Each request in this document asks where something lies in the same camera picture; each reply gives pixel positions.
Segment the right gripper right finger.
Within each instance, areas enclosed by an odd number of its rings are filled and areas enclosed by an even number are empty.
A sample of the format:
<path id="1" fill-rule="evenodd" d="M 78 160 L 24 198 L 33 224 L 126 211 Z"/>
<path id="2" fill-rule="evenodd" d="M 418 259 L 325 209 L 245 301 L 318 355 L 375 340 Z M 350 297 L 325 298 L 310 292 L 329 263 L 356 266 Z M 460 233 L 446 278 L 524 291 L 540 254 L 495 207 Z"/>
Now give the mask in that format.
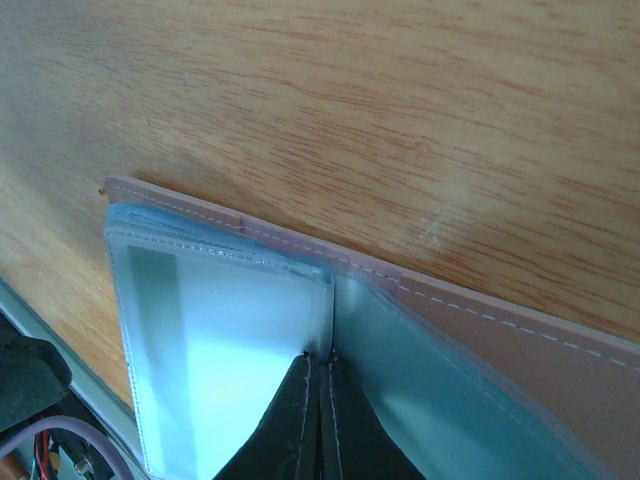
<path id="1" fill-rule="evenodd" d="M 320 370 L 319 427 L 324 479 L 421 479 L 387 434 L 348 362 L 332 355 Z"/>

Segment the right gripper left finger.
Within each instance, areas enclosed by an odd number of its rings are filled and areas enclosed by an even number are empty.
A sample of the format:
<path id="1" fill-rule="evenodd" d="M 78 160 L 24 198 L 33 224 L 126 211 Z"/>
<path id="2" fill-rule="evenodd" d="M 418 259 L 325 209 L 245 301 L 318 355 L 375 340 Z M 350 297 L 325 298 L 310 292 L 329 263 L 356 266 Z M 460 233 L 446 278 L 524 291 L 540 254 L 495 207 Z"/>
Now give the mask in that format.
<path id="1" fill-rule="evenodd" d="M 318 478 L 319 392 L 317 357 L 295 357 L 258 426 L 216 477 Z"/>

